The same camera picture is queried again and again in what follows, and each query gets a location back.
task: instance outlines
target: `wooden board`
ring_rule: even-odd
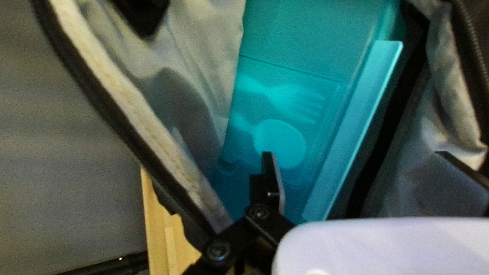
[[[151,178],[143,168],[141,183],[150,275],[182,274],[200,253],[185,239],[180,216],[170,215],[158,202]]]

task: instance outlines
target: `black cable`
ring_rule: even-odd
[[[148,253],[141,252],[57,275],[135,275],[148,267]]]

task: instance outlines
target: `teal container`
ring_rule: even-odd
[[[211,184],[234,219],[275,153],[285,216],[325,219],[402,49],[399,2],[248,0],[226,139]]]

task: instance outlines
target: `white plastic object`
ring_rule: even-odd
[[[488,218],[312,222],[282,239],[272,275],[487,275]]]

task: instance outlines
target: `screw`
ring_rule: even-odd
[[[213,261],[219,262],[225,260],[231,251],[231,244],[226,240],[214,240],[207,247],[207,257]]]
[[[264,220],[268,217],[268,207],[266,205],[254,205],[250,208],[249,215],[253,219]]]

